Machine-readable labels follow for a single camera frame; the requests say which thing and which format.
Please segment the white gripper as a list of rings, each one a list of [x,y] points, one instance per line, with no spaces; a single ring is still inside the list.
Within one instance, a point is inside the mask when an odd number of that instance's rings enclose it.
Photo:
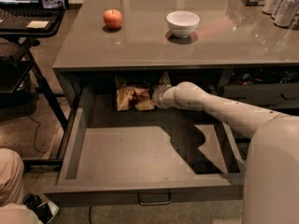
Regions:
[[[155,108],[170,108],[177,105],[174,97],[175,88],[169,84],[159,85],[152,94],[152,100],[143,100],[135,105],[138,111],[149,111]]]

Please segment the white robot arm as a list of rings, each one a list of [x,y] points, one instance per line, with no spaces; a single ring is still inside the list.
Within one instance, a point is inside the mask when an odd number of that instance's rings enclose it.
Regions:
[[[191,82],[154,89],[159,108],[205,111],[246,136],[242,224],[299,224],[299,117],[205,92]]]

